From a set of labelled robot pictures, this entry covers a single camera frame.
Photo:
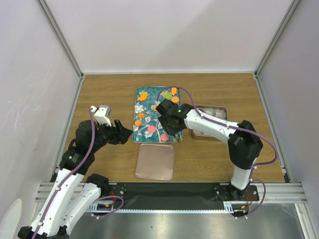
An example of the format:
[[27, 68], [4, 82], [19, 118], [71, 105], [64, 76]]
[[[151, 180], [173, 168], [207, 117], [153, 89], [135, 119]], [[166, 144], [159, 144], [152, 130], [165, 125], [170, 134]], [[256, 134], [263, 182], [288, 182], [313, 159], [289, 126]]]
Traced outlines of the pink round cookie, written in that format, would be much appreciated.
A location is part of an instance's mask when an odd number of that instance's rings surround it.
[[148, 127], [148, 132], [149, 133], [154, 133], [156, 131], [156, 127], [154, 126], [154, 125], [150, 125], [149, 127]]
[[166, 133], [163, 133], [160, 135], [161, 141], [168, 141], [168, 135]]

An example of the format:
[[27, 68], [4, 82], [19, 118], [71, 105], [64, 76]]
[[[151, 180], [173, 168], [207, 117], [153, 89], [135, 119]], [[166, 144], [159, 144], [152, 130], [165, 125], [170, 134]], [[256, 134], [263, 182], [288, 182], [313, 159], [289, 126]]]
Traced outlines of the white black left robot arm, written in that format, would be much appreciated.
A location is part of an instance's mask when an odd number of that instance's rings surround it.
[[125, 144], [132, 130], [119, 120], [107, 125], [85, 120], [79, 123], [75, 138], [63, 154], [59, 170], [49, 196], [30, 226], [20, 228], [20, 239], [67, 239], [75, 225], [98, 199], [118, 199], [110, 195], [107, 177], [89, 176], [80, 194], [71, 200], [74, 191], [95, 160], [95, 153], [106, 144]]

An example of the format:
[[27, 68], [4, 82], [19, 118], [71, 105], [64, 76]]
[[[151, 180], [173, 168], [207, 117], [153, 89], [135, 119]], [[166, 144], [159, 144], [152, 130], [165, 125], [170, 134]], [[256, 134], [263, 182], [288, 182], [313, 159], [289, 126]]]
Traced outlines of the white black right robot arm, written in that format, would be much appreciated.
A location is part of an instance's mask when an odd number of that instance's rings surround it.
[[247, 195], [253, 164], [260, 155], [263, 143], [252, 124], [230, 122], [210, 116], [198, 108], [182, 104], [179, 106], [164, 99], [156, 106], [159, 122], [169, 136], [177, 135], [184, 129], [197, 130], [228, 146], [234, 171], [229, 184], [230, 196], [241, 200]]

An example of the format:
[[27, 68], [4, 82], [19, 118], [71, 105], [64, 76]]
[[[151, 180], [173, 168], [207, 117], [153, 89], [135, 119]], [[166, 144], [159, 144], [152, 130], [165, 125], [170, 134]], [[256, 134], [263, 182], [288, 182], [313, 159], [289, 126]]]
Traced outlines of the orange round cookie upper right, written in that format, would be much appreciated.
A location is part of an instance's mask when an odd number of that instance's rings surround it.
[[173, 96], [172, 98], [171, 98], [171, 101], [173, 102], [173, 103], [179, 103], [179, 97], [177, 97], [177, 96]]

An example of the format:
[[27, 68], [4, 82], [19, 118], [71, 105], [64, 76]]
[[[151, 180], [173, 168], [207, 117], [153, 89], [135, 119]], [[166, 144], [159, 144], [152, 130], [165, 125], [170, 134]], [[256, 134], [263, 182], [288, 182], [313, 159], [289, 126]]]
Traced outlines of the orange pumpkin cookie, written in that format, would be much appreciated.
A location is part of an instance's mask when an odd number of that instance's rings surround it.
[[146, 115], [145, 115], [144, 112], [138, 113], [138, 117], [139, 117], [140, 119], [143, 119], [145, 116], [146, 116]]

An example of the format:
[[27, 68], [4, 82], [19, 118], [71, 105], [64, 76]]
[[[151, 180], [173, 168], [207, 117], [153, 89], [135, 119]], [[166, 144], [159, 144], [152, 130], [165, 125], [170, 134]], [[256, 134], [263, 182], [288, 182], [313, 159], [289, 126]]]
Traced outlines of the teal floral serving tray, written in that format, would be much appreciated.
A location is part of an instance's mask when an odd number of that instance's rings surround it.
[[[183, 133], [179, 132], [175, 136], [168, 135], [168, 141], [161, 141], [160, 135], [165, 133], [158, 118], [160, 114], [153, 111], [153, 105], [158, 105], [157, 101], [163, 101], [166, 99], [164, 95], [171, 92], [171, 87], [165, 89], [164, 87], [150, 86], [150, 87], [138, 87], [135, 97], [135, 108], [133, 116], [133, 142], [135, 143], [164, 143], [164, 142], [181, 142], [183, 140]], [[180, 100], [180, 91], [177, 89], [177, 94]], [[145, 117], [140, 119], [138, 113], [144, 112]], [[141, 120], [141, 126], [135, 126], [136, 120]], [[154, 125], [156, 131], [154, 133], [148, 132], [148, 127]]]

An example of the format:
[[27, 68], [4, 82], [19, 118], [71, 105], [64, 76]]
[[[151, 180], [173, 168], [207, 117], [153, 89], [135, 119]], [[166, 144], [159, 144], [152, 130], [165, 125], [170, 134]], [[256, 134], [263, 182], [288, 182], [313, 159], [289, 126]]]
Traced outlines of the green round cookie upper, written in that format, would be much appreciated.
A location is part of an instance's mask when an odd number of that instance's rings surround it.
[[166, 93], [166, 94], [164, 95], [164, 97], [165, 97], [166, 99], [170, 100], [170, 99], [172, 98], [172, 94]]

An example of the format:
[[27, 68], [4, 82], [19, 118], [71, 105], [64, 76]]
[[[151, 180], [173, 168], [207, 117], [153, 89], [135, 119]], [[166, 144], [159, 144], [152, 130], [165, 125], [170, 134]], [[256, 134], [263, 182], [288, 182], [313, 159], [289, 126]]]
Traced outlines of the orange leaf cookie top right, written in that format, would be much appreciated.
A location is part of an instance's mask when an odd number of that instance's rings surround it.
[[175, 96], [177, 94], [177, 88], [172, 87], [170, 93], [171, 93], [172, 96]]

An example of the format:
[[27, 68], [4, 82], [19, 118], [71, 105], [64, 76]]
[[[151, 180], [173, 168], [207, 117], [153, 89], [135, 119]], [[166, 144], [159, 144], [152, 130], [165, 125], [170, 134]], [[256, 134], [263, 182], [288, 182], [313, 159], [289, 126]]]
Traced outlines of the rose gold tin lid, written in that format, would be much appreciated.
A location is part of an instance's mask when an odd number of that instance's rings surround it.
[[139, 179], [171, 181], [175, 148], [168, 144], [141, 144], [135, 176]]

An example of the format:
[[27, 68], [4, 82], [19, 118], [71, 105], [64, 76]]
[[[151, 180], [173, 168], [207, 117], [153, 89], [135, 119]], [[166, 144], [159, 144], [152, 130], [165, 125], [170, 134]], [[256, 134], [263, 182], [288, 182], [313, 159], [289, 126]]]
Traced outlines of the rose gold cookie tin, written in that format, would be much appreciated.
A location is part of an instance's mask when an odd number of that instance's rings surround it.
[[[197, 105], [197, 108], [210, 116], [216, 117], [221, 120], [228, 120], [227, 118], [227, 109], [225, 107], [215, 107], [215, 106], [201, 106]], [[194, 140], [204, 140], [204, 141], [217, 141], [216, 138], [206, 135], [205, 133], [198, 131], [198, 130], [192, 130], [191, 137]]]

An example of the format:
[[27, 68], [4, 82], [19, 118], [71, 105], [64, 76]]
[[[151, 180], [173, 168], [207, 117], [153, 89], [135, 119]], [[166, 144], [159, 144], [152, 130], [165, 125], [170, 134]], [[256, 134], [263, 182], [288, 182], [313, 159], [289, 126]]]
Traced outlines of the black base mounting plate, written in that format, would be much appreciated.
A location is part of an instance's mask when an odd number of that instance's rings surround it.
[[110, 183], [110, 188], [124, 199], [123, 210], [222, 210], [225, 202], [259, 201], [254, 185], [243, 192], [231, 189], [228, 183], [118, 182]]

